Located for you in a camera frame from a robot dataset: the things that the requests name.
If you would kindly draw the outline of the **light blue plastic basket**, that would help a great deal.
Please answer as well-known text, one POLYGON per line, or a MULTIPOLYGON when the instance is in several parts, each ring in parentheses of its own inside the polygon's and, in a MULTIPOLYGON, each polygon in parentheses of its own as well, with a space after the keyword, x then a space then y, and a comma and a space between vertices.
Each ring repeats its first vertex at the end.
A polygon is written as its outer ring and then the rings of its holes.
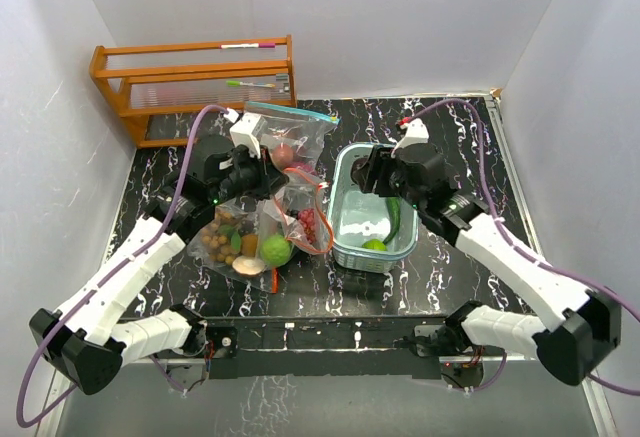
POLYGON ((351 167, 367 158, 374 145, 353 143, 340 151, 326 218, 333 230, 333 257, 340 266, 386 273, 415 249, 419 218, 406 202, 365 194, 351 180, 351 167))

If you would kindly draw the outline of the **orange-zipper clear bag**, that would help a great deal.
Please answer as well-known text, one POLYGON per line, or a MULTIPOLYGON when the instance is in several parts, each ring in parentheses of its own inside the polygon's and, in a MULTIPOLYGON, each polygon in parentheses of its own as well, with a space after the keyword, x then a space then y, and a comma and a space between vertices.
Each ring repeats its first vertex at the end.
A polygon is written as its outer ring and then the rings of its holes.
POLYGON ((299 168, 286 168, 284 175, 288 182, 260 213, 256 256, 268 269, 284 266, 297 251, 327 254, 334 243, 324 208, 328 183, 299 168))
POLYGON ((278 273, 259 258, 258 239, 255 213, 226 203, 216 208, 213 219, 187 245, 187 253, 227 279, 275 294, 278 273))

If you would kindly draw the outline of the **white round bun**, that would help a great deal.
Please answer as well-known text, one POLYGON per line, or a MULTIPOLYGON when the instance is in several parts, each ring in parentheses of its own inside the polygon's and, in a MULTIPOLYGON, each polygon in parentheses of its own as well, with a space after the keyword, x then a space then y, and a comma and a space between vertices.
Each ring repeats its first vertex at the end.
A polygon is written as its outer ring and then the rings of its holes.
POLYGON ((238 256, 232 263, 233 270, 243 276, 257 276, 266 269, 266 264, 259 258, 238 256))

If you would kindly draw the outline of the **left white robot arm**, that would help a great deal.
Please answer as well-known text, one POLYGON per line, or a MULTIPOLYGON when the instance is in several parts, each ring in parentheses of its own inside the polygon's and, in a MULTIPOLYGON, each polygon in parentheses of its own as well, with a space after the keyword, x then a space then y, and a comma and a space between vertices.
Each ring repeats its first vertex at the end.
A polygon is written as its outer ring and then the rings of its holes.
POLYGON ((171 350, 200 354, 206 324, 182 304, 123 324, 121 316, 157 272, 213 220, 217 206, 273 196, 287 181, 267 146, 211 136, 170 173, 120 248, 72 298, 38 310, 29 327, 44 359, 84 394, 103 390, 119 370, 171 350))

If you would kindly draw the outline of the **red apple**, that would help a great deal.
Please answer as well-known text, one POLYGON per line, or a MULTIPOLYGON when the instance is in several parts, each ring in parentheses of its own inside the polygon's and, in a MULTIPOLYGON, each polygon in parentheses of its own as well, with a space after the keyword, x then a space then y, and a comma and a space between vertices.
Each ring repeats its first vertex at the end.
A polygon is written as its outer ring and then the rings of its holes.
POLYGON ((270 156, 276 167, 286 169, 292 165, 295 152, 291 146, 281 143, 270 150, 270 156))

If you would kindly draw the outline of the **green cucumber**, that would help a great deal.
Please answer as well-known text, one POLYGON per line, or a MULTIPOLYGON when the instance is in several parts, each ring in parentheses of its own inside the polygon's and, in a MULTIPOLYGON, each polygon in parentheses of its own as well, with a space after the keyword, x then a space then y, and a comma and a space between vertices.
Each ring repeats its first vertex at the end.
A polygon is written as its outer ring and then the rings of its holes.
POLYGON ((397 235, 397 232, 399 231, 401 222, 401 209, 399 199, 397 197, 387 197, 385 203, 390 222, 390 230, 383 240, 383 243, 387 245, 394 239, 394 237, 397 235))

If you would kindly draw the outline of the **orange fruit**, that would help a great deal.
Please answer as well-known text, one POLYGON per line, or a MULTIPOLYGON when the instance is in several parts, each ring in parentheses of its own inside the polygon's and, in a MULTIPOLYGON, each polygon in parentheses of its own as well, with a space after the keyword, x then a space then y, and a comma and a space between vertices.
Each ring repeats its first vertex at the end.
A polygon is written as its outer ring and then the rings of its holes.
POLYGON ((254 258, 258 247, 258 235, 246 234, 241 237, 241 254, 244 257, 254 258))

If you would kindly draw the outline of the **red grape bunch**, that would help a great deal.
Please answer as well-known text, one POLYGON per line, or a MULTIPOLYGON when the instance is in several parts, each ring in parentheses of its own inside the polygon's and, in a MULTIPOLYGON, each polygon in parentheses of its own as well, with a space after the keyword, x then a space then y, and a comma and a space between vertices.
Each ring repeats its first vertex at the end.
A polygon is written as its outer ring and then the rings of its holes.
POLYGON ((316 243, 315 210, 313 208, 300 210, 298 212, 297 220, 303 227, 303 231, 308 243, 314 245, 316 243))

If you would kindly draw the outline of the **blue-zipper clear bag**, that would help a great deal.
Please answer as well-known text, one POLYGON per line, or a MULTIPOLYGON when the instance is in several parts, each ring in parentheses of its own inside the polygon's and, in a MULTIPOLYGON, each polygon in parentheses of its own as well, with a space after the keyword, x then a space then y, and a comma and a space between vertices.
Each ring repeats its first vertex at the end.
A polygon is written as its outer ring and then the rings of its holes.
POLYGON ((325 136, 334 131, 339 118, 318 112, 263 102, 247 102, 244 113, 262 117, 258 139, 269 151, 284 143, 295 152, 293 162, 306 162, 315 168, 324 149, 325 136))

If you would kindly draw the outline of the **magenta round fruit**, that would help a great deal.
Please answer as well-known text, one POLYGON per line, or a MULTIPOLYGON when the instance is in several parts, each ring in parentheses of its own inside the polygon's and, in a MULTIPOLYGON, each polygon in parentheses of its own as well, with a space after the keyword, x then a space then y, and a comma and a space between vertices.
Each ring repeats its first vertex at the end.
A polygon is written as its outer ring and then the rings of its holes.
POLYGON ((298 170, 304 171, 304 172, 307 172, 307 173, 314 173, 315 172, 315 168, 312 165, 310 165, 310 164, 308 164, 306 162, 300 162, 300 161, 293 162, 290 165, 290 167, 294 168, 294 169, 298 169, 298 170))

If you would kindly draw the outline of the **green lime fruit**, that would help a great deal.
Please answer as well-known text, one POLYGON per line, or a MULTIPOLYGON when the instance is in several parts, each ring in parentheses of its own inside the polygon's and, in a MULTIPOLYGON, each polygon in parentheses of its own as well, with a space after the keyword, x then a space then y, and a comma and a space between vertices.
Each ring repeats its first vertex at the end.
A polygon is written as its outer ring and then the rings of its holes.
POLYGON ((376 252, 386 252, 387 251, 386 244, 383 241, 379 240, 379 239, 370 239, 370 240, 366 241, 362 245, 362 248, 366 249, 366 250, 376 251, 376 252))

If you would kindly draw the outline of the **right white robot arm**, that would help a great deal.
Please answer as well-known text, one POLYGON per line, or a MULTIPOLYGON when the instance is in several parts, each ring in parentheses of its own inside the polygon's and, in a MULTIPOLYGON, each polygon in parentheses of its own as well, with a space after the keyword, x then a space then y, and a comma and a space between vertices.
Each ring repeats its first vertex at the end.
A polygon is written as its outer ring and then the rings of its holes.
POLYGON ((443 156, 430 144, 393 150, 376 145, 351 168, 363 193, 407 202, 422 224, 505 282, 532 309, 518 314, 469 301, 417 345, 466 354, 492 346, 537 359, 560 382, 577 386, 621 340, 621 306, 551 270, 532 251, 520 255, 514 238, 488 206, 455 188, 443 156))

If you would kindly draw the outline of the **longan bunch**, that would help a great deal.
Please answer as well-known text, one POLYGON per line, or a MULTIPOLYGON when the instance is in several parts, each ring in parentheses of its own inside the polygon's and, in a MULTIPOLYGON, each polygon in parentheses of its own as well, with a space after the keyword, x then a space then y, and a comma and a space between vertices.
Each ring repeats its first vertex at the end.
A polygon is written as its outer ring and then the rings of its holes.
POLYGON ((240 219, 228 211, 217 211, 201 230, 201 241, 216 263, 231 266, 241 249, 240 219))

